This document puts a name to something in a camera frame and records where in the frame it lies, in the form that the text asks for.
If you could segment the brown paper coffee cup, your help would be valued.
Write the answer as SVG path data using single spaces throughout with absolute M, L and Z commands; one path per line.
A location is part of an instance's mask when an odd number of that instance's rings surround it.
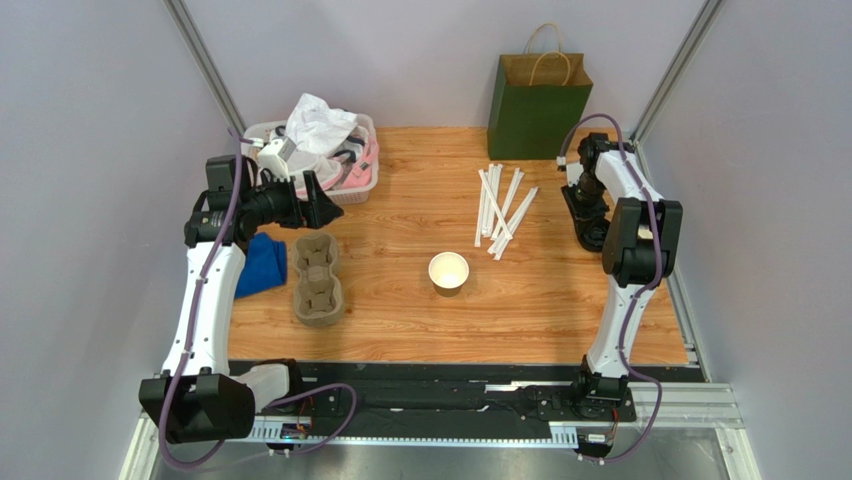
M 427 268 L 435 292 L 443 297 L 458 295 L 469 278 L 470 267 L 466 259 L 456 252 L 435 255 Z

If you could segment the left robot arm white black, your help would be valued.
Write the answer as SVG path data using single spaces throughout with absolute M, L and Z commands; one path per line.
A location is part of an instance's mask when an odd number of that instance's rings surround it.
M 232 376 L 228 335 L 238 280 L 262 226 L 319 229 L 343 214 L 316 174 L 253 184 L 250 158 L 205 165 L 207 187 L 184 226 L 187 283 L 176 336 L 158 377 L 141 382 L 139 402 L 167 444 L 247 437 L 258 412 L 291 389 L 294 364 L 266 361 Z

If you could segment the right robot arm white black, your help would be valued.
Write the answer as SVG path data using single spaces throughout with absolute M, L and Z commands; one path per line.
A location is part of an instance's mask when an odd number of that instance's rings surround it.
M 614 407 L 628 396 L 629 358 L 643 312 L 674 270 L 684 209 L 648 183 L 632 147 L 591 133 L 577 152 L 562 194 L 581 247 L 601 256 L 608 293 L 578 372 L 575 401 Z

